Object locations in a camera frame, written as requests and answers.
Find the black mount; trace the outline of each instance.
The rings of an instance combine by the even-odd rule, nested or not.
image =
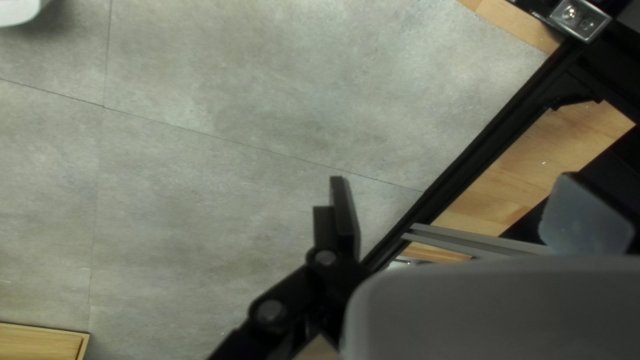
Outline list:
[[[209,360],[291,359],[318,334],[337,346],[347,301],[371,272],[358,263],[360,228],[346,179],[330,178],[329,198],[314,207],[306,264],[255,299]]]

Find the screw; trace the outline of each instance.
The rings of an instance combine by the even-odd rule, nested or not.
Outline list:
[[[276,299],[269,299],[263,301],[260,306],[258,306],[256,319],[260,323],[269,324],[278,319],[283,313],[284,305]]]
[[[576,10],[573,6],[569,6],[562,14],[562,18],[564,20],[569,20],[569,19],[573,19],[577,15],[578,15],[578,10]]]
[[[582,21],[580,21],[580,29],[583,29],[584,31],[587,31],[589,29],[591,29],[592,27],[594,27],[596,24],[593,22],[593,19],[588,17],[587,19],[584,19]]]
[[[316,262],[324,266],[330,266],[335,262],[337,256],[331,250],[320,250],[316,252]]]

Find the white object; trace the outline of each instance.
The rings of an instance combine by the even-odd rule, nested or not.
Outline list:
[[[51,0],[0,0],[0,27],[23,24]]]

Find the wooden surface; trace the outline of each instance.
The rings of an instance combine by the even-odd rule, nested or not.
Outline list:
[[[553,53],[564,40],[564,35],[559,31],[549,28],[506,0],[458,1],[488,21],[547,54]]]
[[[580,170],[633,125],[607,102],[548,110],[432,224],[498,236],[549,195],[561,173]],[[413,243],[402,255],[455,261],[437,248],[419,257],[424,247]]]
[[[340,360],[340,355],[324,336],[318,335],[294,360]]]
[[[89,334],[0,323],[0,360],[82,360]]]

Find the gray tile floor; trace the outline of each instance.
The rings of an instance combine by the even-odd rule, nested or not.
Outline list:
[[[54,0],[0,29],[0,321],[203,359],[330,175],[367,251],[544,59],[454,0]]]

